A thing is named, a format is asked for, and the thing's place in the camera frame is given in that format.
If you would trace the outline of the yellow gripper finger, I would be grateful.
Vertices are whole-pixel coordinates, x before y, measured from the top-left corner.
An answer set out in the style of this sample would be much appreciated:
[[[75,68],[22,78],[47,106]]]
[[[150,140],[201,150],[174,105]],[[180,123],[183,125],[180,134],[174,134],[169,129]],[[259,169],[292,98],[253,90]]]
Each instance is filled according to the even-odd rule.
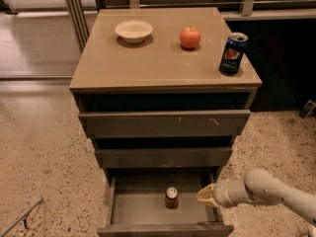
[[[215,201],[213,197],[207,197],[207,198],[198,197],[197,200],[205,204],[206,206],[217,207],[217,202]]]
[[[198,198],[209,198],[212,196],[212,192],[215,188],[215,184],[209,184],[208,186],[204,187],[197,193]]]

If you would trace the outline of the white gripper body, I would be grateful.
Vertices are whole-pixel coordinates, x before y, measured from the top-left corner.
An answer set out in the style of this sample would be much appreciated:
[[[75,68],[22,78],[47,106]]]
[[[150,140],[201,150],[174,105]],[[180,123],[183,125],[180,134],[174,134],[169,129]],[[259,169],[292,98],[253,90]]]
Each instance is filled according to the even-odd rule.
[[[215,184],[213,197],[224,208],[237,206],[246,198],[246,190],[242,179],[221,180]]]

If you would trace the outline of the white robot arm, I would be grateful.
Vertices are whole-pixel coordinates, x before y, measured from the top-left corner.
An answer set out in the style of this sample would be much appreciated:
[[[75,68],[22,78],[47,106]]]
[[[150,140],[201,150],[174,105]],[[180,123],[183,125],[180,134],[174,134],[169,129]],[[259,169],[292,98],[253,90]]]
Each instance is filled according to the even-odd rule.
[[[250,169],[239,179],[225,179],[210,184],[197,193],[197,200],[210,207],[234,207],[283,204],[309,224],[316,226],[316,196],[292,188],[270,172]]]

